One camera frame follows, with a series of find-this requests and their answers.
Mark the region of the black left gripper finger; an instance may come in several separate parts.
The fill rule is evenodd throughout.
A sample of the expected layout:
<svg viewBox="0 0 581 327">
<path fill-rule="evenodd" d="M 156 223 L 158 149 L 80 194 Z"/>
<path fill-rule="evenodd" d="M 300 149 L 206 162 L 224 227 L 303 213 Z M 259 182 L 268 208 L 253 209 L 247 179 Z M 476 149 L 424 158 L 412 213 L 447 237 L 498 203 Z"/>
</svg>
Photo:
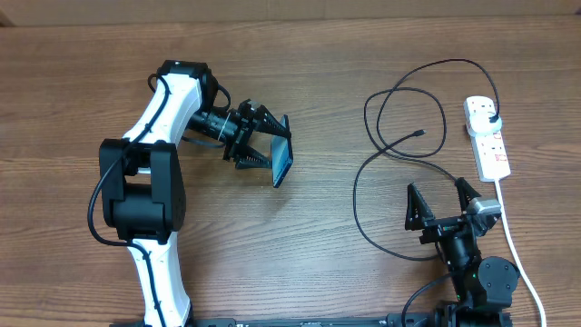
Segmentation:
<svg viewBox="0 0 581 327">
<path fill-rule="evenodd" d="M 256 132 L 291 139 L 291 130 L 286 119 L 287 116 L 284 115 L 280 120 L 277 120 L 264 105 L 261 105 L 254 109 L 252 126 Z"/>
<path fill-rule="evenodd" d="M 271 159 L 257 150 L 253 149 L 248 145 L 241 145 L 234 155 L 235 168 L 242 169 L 253 169 L 262 168 L 269 169 L 272 168 Z"/>
</svg>

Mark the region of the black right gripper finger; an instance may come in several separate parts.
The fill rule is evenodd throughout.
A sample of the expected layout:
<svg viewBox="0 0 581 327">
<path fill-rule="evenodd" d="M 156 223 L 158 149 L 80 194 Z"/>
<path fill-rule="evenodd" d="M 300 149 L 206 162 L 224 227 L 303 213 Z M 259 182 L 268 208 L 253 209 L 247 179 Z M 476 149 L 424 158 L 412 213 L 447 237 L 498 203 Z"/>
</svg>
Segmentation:
<svg viewBox="0 0 581 327">
<path fill-rule="evenodd" d="M 477 192 L 463 177 L 459 177 L 455 181 L 455 186 L 458 191 L 458 200 L 460 204 L 460 208 L 462 212 L 465 212 L 468 208 L 468 204 L 474 198 L 480 196 L 480 193 Z"/>
<path fill-rule="evenodd" d="M 410 183 L 407 188 L 408 204 L 405 218 L 405 229 L 416 231 L 428 226 L 435 219 L 425 199 L 415 184 Z"/>
</svg>

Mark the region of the Galaxy smartphone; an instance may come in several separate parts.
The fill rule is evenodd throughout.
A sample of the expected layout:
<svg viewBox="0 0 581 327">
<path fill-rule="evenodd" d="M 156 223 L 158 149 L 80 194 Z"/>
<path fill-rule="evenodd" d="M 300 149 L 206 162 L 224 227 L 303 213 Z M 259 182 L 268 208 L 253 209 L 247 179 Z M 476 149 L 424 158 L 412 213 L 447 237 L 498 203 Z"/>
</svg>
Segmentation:
<svg viewBox="0 0 581 327">
<path fill-rule="evenodd" d="M 271 170 L 274 188 L 279 188 L 293 164 L 291 137 L 274 135 L 271 138 Z"/>
</svg>

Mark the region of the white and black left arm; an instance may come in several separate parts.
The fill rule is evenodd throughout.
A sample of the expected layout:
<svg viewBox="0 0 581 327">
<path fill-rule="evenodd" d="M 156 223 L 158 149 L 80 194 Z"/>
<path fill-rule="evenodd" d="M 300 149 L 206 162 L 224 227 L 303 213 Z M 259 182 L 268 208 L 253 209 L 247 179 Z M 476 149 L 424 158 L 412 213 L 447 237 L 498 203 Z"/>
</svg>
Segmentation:
<svg viewBox="0 0 581 327">
<path fill-rule="evenodd" d="M 87 222 L 95 240 L 133 257 L 145 303 L 138 325 L 193 326 L 177 249 L 187 207 L 178 145 L 188 130 L 203 134 L 237 169 L 271 170 L 279 187 L 293 163 L 290 120 L 252 100 L 215 105 L 226 90 L 206 63 L 166 60 L 148 85 L 153 98 L 138 122 L 100 146 Z"/>
</svg>

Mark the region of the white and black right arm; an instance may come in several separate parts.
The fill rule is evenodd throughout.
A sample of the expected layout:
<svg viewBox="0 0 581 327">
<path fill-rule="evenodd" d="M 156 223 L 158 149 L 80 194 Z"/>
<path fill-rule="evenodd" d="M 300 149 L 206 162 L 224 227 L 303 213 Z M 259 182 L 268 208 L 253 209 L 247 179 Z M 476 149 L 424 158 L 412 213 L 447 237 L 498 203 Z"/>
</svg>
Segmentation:
<svg viewBox="0 0 581 327">
<path fill-rule="evenodd" d="M 478 238 L 500 220 L 501 204 L 482 196 L 463 178 L 458 178 L 455 186 L 461 214 L 438 219 L 415 184 L 408 185 L 405 228 L 420 231 L 422 244 L 436 245 L 448 273 L 412 294 L 399 316 L 401 324 L 409 324 L 409 306 L 419 295 L 451 280 L 457 299 L 437 304 L 421 326 L 510 326 L 505 309 L 512 305 L 520 270 L 502 257 L 484 258 L 478 248 Z"/>
</svg>

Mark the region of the white charger plug adapter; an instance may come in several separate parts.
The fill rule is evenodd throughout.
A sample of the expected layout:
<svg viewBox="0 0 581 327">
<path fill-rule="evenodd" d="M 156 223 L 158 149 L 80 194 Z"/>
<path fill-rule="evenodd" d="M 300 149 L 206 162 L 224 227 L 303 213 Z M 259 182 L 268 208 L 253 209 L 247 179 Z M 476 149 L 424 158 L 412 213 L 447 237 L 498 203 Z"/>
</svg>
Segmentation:
<svg viewBox="0 0 581 327">
<path fill-rule="evenodd" d="M 495 122 L 492 122 L 488 113 L 469 112 L 467 117 L 467 130 L 468 134 L 472 137 L 485 136 L 499 132 L 502 128 L 502 124 L 500 118 Z"/>
</svg>

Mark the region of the white power strip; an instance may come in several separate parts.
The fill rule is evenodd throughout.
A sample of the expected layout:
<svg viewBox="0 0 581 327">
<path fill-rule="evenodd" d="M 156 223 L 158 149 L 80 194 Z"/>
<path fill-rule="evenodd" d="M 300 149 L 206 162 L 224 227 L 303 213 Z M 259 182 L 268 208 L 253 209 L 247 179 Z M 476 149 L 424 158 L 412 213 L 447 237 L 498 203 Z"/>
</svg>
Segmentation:
<svg viewBox="0 0 581 327">
<path fill-rule="evenodd" d="M 490 118 L 497 113 L 493 100 L 480 95 L 468 97 L 463 107 L 466 126 L 469 112 L 488 113 Z M 485 136 L 470 136 L 470 140 L 481 182 L 499 181 L 511 174 L 506 147 L 500 131 Z"/>
</svg>

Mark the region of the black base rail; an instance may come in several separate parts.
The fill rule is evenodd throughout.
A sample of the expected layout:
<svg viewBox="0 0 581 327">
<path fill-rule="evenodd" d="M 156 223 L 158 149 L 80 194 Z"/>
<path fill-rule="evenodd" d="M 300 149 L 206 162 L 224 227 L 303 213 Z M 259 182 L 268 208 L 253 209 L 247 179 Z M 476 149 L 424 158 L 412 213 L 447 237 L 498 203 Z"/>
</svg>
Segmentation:
<svg viewBox="0 0 581 327">
<path fill-rule="evenodd" d="M 483 315 L 458 315 L 451 321 L 441 314 L 435 313 L 408 313 L 405 322 L 402 322 L 400 313 L 390 313 L 386 318 L 344 318 L 344 319 L 314 319 L 314 320 L 255 320 L 236 321 L 228 319 L 189 319 L 186 326 L 191 327 L 493 327 L 512 326 L 509 315 L 499 318 Z"/>
</svg>

